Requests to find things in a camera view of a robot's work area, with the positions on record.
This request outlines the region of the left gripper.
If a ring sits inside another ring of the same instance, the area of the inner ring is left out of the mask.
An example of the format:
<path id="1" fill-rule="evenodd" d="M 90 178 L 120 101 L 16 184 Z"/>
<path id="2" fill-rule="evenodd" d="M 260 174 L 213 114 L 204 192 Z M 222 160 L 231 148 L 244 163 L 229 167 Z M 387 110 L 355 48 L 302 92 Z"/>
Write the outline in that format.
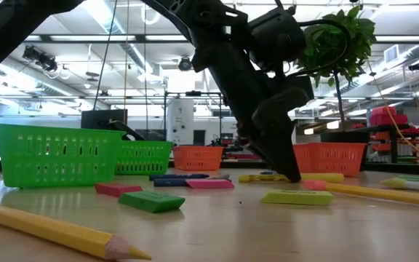
<path id="1" fill-rule="evenodd" d="M 287 112 L 314 97 L 307 76 L 270 78 L 227 38 L 196 42 L 193 66 L 208 69 L 238 122 L 239 135 L 290 182 L 301 180 L 292 143 L 295 123 Z"/>

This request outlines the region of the yellow marker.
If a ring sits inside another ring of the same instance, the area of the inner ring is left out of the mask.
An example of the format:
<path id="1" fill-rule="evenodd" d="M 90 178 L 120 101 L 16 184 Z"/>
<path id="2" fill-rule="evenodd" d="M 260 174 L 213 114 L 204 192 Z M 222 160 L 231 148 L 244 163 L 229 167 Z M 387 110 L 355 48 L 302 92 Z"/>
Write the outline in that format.
<path id="1" fill-rule="evenodd" d="M 340 173 L 301 173 L 302 180 L 322 180 L 330 183 L 342 183 L 344 175 Z M 240 175 L 239 182 L 274 182 L 287 181 L 289 179 L 285 175 Z"/>

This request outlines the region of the orange plastic slotted bin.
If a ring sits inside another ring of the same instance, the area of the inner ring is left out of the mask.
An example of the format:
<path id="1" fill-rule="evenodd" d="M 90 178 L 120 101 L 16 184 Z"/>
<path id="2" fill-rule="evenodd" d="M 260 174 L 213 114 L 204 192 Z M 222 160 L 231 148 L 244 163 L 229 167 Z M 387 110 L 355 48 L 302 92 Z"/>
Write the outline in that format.
<path id="1" fill-rule="evenodd" d="M 365 143 L 302 143 L 294 145 L 301 172 L 334 172 L 357 177 L 362 165 Z"/>
<path id="2" fill-rule="evenodd" d="M 213 171 L 220 168 L 221 146 L 176 146 L 172 149 L 174 166 L 185 171 Z"/>

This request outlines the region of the yellow-green eraser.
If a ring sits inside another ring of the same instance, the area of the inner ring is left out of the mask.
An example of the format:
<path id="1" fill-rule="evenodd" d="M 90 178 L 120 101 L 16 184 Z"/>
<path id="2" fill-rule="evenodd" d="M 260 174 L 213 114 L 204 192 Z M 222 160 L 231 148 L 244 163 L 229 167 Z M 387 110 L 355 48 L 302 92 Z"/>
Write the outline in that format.
<path id="1" fill-rule="evenodd" d="M 326 191 L 271 190 L 261 199 L 262 203 L 327 206 L 335 197 Z"/>

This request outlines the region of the pink eraser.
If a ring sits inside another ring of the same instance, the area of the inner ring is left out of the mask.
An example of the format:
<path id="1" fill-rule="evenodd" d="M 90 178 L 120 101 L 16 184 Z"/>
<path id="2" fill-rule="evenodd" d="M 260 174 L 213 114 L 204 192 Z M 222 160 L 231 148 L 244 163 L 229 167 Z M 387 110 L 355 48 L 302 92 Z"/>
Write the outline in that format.
<path id="1" fill-rule="evenodd" d="M 186 179 L 186 183 L 191 188 L 210 189 L 210 188 L 233 188 L 234 185 L 225 179 Z"/>

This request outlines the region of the yellow pencil with eraser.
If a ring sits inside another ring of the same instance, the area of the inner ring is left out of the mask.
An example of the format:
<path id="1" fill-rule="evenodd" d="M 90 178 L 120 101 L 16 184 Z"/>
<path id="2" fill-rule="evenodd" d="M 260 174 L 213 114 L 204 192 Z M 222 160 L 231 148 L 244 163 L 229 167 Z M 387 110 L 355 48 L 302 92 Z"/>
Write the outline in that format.
<path id="1" fill-rule="evenodd" d="M 323 180 L 303 180 L 302 184 L 305 189 L 311 191 L 332 191 L 342 194 L 351 194 L 361 197 L 385 199 L 419 205 L 419 193 L 369 188 L 363 186 L 350 186 L 339 183 L 328 183 Z"/>
<path id="2" fill-rule="evenodd" d="M 151 260 L 150 255 L 117 235 L 2 205 L 0 225 L 105 260 Z"/>

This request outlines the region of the green plastic slotted bin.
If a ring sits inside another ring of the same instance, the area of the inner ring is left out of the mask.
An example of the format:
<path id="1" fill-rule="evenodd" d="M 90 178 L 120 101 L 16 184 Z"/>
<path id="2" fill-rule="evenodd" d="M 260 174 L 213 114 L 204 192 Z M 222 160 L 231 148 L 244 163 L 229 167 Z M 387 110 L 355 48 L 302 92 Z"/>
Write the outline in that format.
<path id="1" fill-rule="evenodd" d="M 4 185 L 93 186 L 113 179 L 121 131 L 0 124 Z"/>
<path id="2" fill-rule="evenodd" d="M 167 172 L 172 143 L 123 140 L 120 146 L 117 175 L 163 175 Z"/>

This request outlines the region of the pale green pencil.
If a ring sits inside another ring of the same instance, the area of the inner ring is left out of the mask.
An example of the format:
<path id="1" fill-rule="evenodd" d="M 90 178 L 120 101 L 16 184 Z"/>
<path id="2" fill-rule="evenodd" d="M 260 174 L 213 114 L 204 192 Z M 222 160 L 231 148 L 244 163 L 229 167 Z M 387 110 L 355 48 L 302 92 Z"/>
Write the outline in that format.
<path id="1" fill-rule="evenodd" d="M 389 188 L 419 190 L 419 182 L 408 181 L 400 178 L 382 180 L 380 185 Z"/>

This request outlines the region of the green eraser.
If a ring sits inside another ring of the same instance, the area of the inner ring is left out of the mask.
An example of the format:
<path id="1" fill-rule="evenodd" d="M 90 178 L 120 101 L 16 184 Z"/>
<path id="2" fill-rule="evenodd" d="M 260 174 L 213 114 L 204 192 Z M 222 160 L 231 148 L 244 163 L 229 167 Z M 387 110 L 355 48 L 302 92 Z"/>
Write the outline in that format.
<path id="1" fill-rule="evenodd" d="M 185 198 L 152 191 L 137 191 L 123 193 L 118 202 L 148 213 L 163 213 L 178 210 L 185 202 Z"/>

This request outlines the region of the red eraser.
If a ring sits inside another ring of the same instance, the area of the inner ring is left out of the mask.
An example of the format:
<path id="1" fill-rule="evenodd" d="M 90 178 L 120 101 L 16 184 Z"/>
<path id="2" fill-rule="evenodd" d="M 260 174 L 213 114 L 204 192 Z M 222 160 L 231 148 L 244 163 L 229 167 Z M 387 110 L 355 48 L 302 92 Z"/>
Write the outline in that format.
<path id="1" fill-rule="evenodd" d="M 110 182 L 96 183 L 95 190 L 98 194 L 104 194 L 110 197 L 119 198 L 124 193 L 142 191 L 143 189 L 141 186 L 135 186 L 126 183 Z"/>

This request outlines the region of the black shelf with red bins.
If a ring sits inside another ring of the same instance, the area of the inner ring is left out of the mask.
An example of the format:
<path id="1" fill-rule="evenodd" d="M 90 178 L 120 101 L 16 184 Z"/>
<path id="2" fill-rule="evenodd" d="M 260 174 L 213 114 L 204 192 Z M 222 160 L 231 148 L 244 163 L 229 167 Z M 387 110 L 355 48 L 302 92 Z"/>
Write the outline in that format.
<path id="1" fill-rule="evenodd" d="M 364 162 L 419 164 L 419 127 L 394 106 L 368 109 L 366 122 L 353 124 L 353 130 L 369 134 Z"/>

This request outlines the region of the workbench with red boxes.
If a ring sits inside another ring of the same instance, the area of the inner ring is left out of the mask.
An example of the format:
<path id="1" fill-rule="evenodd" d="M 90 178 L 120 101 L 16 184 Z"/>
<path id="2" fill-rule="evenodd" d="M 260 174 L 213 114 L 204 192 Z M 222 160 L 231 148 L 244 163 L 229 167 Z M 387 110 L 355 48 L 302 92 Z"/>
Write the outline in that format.
<path id="1" fill-rule="evenodd" d="M 212 145 L 223 148 L 222 159 L 241 159 L 245 154 L 244 147 L 231 136 L 215 136 Z"/>

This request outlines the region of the black tape dispenser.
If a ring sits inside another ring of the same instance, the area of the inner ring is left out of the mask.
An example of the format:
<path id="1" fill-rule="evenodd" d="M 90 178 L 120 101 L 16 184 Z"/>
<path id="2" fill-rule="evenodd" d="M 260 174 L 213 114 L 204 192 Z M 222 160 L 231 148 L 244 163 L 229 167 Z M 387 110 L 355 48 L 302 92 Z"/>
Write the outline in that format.
<path id="1" fill-rule="evenodd" d="M 145 138 L 120 120 L 110 120 L 108 126 L 112 130 L 124 132 L 122 140 L 145 140 Z"/>

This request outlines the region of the black monitor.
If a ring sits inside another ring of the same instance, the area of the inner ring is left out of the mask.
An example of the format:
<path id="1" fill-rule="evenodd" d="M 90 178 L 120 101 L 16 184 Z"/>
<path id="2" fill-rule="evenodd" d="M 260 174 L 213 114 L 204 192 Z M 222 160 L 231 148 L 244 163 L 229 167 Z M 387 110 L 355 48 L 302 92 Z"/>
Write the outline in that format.
<path id="1" fill-rule="evenodd" d="M 94 130 L 112 130 L 108 126 L 110 120 L 127 123 L 127 109 L 82 111 L 81 128 Z"/>

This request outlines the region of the black rack frame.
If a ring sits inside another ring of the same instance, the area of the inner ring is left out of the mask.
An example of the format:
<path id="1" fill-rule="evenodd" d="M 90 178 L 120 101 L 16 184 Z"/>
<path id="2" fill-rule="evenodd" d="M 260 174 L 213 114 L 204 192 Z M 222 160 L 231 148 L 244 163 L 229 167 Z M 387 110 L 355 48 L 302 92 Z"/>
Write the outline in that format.
<path id="1" fill-rule="evenodd" d="M 222 95 L 220 92 L 201 92 L 201 91 L 187 91 L 187 92 L 168 92 L 165 91 L 164 92 L 164 99 L 163 99 L 163 110 L 164 110 L 164 115 L 163 115 L 163 124 L 164 124 L 164 138 L 165 140 L 167 140 L 167 104 L 174 98 L 183 98 L 183 99 L 191 99 L 193 100 L 193 111 L 194 113 L 196 112 L 196 104 L 198 102 L 206 102 L 206 106 L 208 107 L 208 111 L 210 113 L 212 113 L 212 107 L 211 107 L 211 102 L 217 103 L 218 107 L 219 107 L 219 113 L 222 113 Z"/>

